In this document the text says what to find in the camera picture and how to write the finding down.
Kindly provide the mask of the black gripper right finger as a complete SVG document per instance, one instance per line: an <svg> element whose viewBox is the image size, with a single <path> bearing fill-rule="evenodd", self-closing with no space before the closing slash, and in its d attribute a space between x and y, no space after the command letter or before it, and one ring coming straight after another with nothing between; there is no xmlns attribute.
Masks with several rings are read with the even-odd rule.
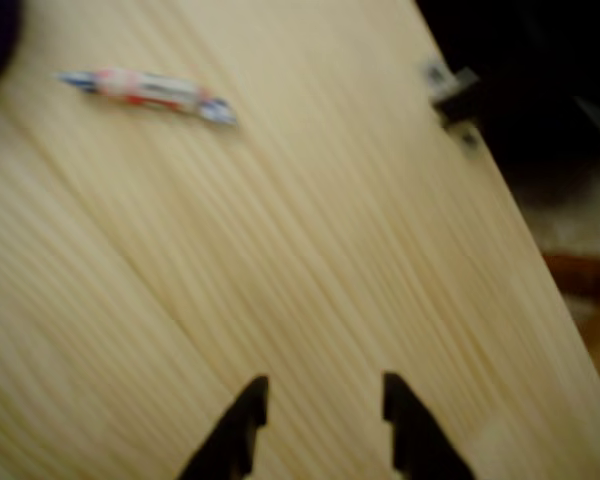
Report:
<svg viewBox="0 0 600 480"><path fill-rule="evenodd" d="M382 376L382 418L391 427L392 466L402 479L476 476L427 406L395 372Z"/></svg>

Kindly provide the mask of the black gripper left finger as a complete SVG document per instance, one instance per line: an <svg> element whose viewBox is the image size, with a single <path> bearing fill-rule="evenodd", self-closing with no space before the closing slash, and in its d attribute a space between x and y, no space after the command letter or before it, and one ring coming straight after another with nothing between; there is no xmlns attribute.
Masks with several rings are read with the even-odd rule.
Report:
<svg viewBox="0 0 600 480"><path fill-rule="evenodd" d="M244 479L253 470L258 430L267 424L269 379L254 377L178 474L179 479Z"/></svg>

